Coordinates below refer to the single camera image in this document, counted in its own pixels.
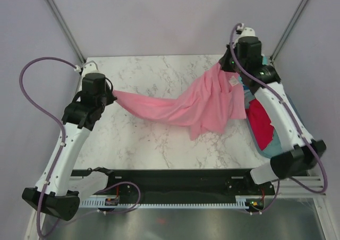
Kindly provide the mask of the pink t shirt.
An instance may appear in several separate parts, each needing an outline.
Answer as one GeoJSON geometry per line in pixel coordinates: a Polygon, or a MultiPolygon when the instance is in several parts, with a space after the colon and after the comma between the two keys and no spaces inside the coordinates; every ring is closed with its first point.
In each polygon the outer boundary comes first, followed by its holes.
{"type": "Polygon", "coordinates": [[[206,132],[223,134],[230,119],[245,119],[244,89],[237,73],[220,64],[197,79],[176,99],[155,98],[115,90],[117,103],[135,117],[188,127],[190,139],[206,132]]]}

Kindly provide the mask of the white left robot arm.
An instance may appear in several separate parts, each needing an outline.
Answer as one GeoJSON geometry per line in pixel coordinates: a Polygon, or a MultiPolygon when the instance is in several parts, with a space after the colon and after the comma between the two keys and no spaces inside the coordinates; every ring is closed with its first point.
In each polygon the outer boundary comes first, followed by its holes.
{"type": "Polygon", "coordinates": [[[34,187],[26,187],[22,198],[47,215],[71,220],[82,201],[98,191],[111,194],[116,190],[116,180],[111,170],[98,167],[77,183],[70,177],[80,150],[100,120],[107,105],[115,101],[108,79],[102,73],[88,73],[82,79],[82,89],[65,108],[62,130],[53,154],[34,187]]]}

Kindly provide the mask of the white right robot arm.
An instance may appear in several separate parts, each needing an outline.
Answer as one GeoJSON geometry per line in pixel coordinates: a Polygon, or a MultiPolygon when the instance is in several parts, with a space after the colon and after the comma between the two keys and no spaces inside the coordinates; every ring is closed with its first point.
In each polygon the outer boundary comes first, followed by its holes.
{"type": "Polygon", "coordinates": [[[276,131],[282,153],[262,166],[251,169],[243,181],[244,190],[256,194],[262,184],[294,178],[315,168],[326,151],[323,140],[316,141],[303,127],[271,65],[262,62],[262,44],[255,35],[231,39],[219,63],[223,71],[238,73],[268,115],[276,131]]]}

